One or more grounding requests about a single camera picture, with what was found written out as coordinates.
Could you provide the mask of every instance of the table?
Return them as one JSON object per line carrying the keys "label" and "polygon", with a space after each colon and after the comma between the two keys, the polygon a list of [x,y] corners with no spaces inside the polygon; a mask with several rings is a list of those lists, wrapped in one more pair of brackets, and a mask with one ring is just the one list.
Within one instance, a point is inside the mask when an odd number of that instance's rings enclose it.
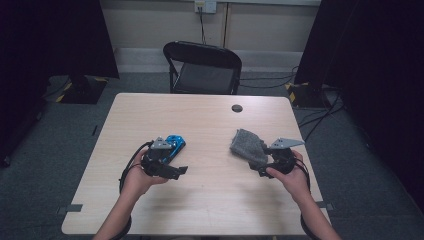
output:
{"label": "table", "polygon": [[[233,112],[234,104],[243,111]],[[72,201],[82,209],[67,213],[62,231],[95,234],[118,198],[118,179],[137,148],[158,136],[178,134],[187,145],[171,165],[188,166],[188,171],[140,198],[129,234],[304,235],[300,211],[283,185],[259,177],[230,152],[239,128],[268,145],[278,137],[301,139],[283,97],[118,94]],[[312,195],[321,201],[305,147],[293,149],[304,156]]]}

